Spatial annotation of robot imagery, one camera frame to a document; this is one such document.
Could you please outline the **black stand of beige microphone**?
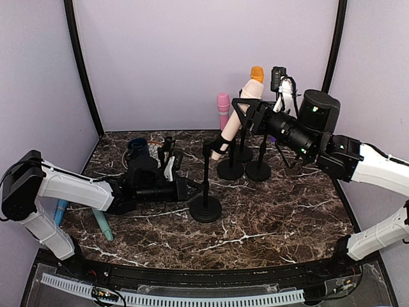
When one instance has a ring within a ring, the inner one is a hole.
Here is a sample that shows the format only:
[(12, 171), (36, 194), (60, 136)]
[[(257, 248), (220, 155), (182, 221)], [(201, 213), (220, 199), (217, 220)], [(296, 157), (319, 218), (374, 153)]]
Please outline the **black stand of beige microphone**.
[(211, 151), (224, 155), (231, 141), (224, 139), (219, 133), (214, 139), (203, 141), (202, 154), (204, 157), (203, 173), (203, 193), (201, 196), (194, 198), (189, 205), (189, 213), (192, 218), (200, 223), (212, 223), (216, 221), (222, 212), (220, 201), (209, 195), (210, 183), (208, 179)]

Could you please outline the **black stand of blue microphone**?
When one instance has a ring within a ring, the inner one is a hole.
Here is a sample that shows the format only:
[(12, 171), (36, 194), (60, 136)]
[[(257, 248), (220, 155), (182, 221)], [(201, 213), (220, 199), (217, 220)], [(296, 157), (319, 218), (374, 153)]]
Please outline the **black stand of blue microphone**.
[(160, 167), (165, 168), (173, 155), (173, 150), (176, 140), (172, 136), (166, 136), (162, 145), (157, 148), (158, 159), (160, 161)]

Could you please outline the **green microphone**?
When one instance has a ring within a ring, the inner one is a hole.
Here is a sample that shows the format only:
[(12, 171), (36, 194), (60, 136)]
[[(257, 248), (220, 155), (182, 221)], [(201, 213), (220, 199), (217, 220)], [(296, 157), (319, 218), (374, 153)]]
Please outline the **green microphone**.
[(92, 209), (92, 213), (102, 231), (102, 233), (105, 235), (106, 239), (109, 242), (112, 242), (114, 239), (114, 236), (112, 234), (111, 227), (109, 226), (109, 223), (105, 217), (105, 214), (103, 211), (99, 211), (96, 209)]

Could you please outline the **blue microphone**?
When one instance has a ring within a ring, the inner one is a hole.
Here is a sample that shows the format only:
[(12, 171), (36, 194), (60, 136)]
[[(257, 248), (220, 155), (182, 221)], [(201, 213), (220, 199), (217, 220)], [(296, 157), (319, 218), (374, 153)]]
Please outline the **blue microphone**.
[(68, 205), (69, 202), (66, 200), (58, 200), (57, 202), (57, 207), (54, 214), (54, 221), (58, 226), (60, 226), (62, 223)]

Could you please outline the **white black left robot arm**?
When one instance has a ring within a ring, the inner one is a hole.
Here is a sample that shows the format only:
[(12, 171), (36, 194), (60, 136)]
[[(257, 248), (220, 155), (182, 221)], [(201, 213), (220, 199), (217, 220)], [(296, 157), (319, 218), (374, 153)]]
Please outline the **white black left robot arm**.
[(183, 155), (167, 160), (146, 155), (128, 162), (120, 175), (89, 178), (61, 169), (31, 150), (12, 165), (1, 179), (1, 211), (5, 220), (23, 225), (49, 248), (77, 279), (90, 274), (90, 265), (79, 255), (73, 239), (43, 209), (40, 198), (55, 198), (120, 216), (146, 202), (189, 201), (203, 186), (177, 173)]

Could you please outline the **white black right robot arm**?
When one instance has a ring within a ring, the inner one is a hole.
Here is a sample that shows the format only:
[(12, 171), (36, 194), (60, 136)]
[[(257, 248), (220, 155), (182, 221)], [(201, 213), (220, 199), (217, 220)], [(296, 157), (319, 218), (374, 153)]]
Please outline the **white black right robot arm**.
[[(268, 134), (292, 149), (304, 163), (313, 163), (328, 176), (344, 182), (372, 184), (408, 195), (408, 162), (387, 155), (369, 143), (335, 135), (341, 108), (330, 95), (307, 90), (298, 115), (274, 111), (269, 102), (236, 98), (232, 105), (240, 123), (253, 134)], [(326, 272), (338, 278), (367, 255), (408, 238), (408, 204), (367, 230), (339, 239)]]

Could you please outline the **black stand of orange microphone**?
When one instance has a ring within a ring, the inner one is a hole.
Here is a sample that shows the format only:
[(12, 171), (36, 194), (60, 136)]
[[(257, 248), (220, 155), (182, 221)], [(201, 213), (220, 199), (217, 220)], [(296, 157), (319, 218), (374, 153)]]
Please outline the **black stand of orange microphone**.
[(250, 162), (253, 158), (253, 151), (245, 144), (246, 130), (244, 127), (240, 129), (240, 143), (235, 149), (234, 160), (247, 163)]

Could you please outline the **orange microphone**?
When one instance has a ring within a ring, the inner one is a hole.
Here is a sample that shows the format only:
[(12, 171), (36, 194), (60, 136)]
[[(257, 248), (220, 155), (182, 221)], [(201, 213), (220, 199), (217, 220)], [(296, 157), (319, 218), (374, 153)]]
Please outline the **orange microphone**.
[(264, 70), (261, 66), (253, 66), (251, 68), (251, 79), (263, 83), (264, 77), (265, 77)]

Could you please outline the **black stand of purple microphone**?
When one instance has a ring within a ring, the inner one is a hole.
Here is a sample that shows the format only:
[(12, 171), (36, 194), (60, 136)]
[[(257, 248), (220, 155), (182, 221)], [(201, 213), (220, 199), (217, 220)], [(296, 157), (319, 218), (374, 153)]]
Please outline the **black stand of purple microphone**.
[(263, 136), (263, 141), (259, 148), (259, 156), (256, 161), (250, 161), (245, 166), (246, 176), (255, 182), (264, 182), (271, 176), (270, 166), (264, 162), (264, 156), (266, 153), (266, 141), (268, 135)]

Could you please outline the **floral patterned saucer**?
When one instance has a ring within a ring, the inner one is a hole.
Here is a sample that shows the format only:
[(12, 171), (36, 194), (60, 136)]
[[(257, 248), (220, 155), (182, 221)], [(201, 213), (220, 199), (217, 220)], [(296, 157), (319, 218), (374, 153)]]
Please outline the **floral patterned saucer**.
[[(158, 152), (157, 152), (157, 150), (158, 150), (159, 147), (162, 147), (162, 143), (161, 143), (161, 142), (158, 142), (158, 141), (154, 141), (154, 140), (147, 141), (147, 143), (148, 143), (148, 147), (149, 147), (150, 157), (156, 159), (157, 162), (158, 162), (158, 166), (160, 166), (160, 159), (159, 159), (159, 157), (158, 157)], [(130, 150), (129, 150), (129, 149), (126, 149), (126, 150), (123, 152), (123, 155), (122, 155), (122, 158), (121, 158), (122, 166), (123, 166), (125, 169), (128, 168), (129, 158), (130, 158)]]

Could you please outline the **dark blue mug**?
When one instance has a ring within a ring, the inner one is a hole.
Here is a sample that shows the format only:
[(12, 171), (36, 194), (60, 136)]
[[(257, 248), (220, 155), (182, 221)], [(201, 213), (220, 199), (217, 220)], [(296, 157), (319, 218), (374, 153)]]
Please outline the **dark blue mug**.
[(128, 142), (125, 160), (131, 161), (141, 156), (150, 156), (148, 141), (145, 138), (135, 138)]

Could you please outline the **black front rail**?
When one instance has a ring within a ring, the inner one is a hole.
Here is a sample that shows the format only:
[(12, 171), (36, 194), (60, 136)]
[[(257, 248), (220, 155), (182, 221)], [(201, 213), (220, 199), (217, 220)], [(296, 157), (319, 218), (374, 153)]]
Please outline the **black front rail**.
[(81, 280), (114, 290), (137, 290), (141, 286), (210, 289), (275, 286), (279, 290), (304, 289), (318, 297), (328, 295), (331, 283), (336, 288), (346, 284), (360, 285), (364, 276), (361, 264), (329, 272), (331, 264), (331, 259), (326, 258), (279, 267), (191, 271), (131, 267), (84, 259), (84, 276)]

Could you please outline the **black right corner post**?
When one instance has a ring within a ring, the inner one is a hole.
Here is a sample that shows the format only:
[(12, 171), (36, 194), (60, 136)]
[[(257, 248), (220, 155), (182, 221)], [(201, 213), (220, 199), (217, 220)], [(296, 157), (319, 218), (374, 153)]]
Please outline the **black right corner post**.
[(323, 84), (321, 90), (325, 93), (329, 93), (332, 80), (334, 77), (338, 54), (341, 46), (341, 40), (343, 36), (344, 22), (346, 19), (346, 11), (348, 7), (348, 0), (338, 0), (336, 21), (334, 25), (334, 32), (332, 37), (332, 43), (330, 52), (328, 55), (327, 67), (325, 76), (323, 78)]

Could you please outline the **black corner post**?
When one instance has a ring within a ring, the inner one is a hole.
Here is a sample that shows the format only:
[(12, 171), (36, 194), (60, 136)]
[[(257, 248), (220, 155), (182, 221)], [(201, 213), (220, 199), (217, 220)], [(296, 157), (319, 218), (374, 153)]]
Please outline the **black corner post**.
[(348, 0), (338, 0), (336, 21), (334, 25), (334, 32), (332, 37), (332, 43), (330, 52), (328, 55), (327, 67), (325, 76), (323, 78), (323, 84), (321, 90), (325, 93), (329, 93), (332, 80), (334, 77), (338, 54), (341, 46), (341, 40), (343, 36), (344, 22), (346, 19), (346, 11), (348, 7)]
[(93, 126), (96, 130), (98, 138), (100, 139), (105, 134), (105, 131), (102, 125), (100, 115), (97, 110), (96, 102), (93, 96), (91, 84), (88, 77), (86, 64), (84, 61), (84, 56), (82, 53), (81, 41), (79, 38), (79, 31), (75, 18), (74, 2), (72, 0), (64, 0), (63, 3), (65, 7), (66, 23), (68, 26), (68, 32), (70, 35), (70, 41), (72, 45), (75, 64), (77, 67), (77, 72), (86, 99), (86, 104), (91, 115)]

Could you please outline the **black left corner post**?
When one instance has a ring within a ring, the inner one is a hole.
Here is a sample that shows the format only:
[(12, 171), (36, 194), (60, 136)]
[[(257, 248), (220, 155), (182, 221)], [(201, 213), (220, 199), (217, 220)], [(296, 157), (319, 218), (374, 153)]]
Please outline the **black left corner post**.
[(63, 3), (65, 7), (66, 23), (68, 26), (68, 32), (70, 35), (70, 41), (72, 45), (75, 64), (77, 67), (77, 72), (86, 99), (86, 104), (91, 115), (93, 126), (96, 130), (98, 138), (100, 139), (105, 134), (105, 131), (102, 125), (100, 115), (97, 110), (96, 102), (93, 96), (91, 84), (88, 77), (86, 64), (84, 61), (84, 56), (82, 53), (81, 41), (79, 38), (79, 31), (75, 18), (74, 2), (72, 0), (64, 0)]

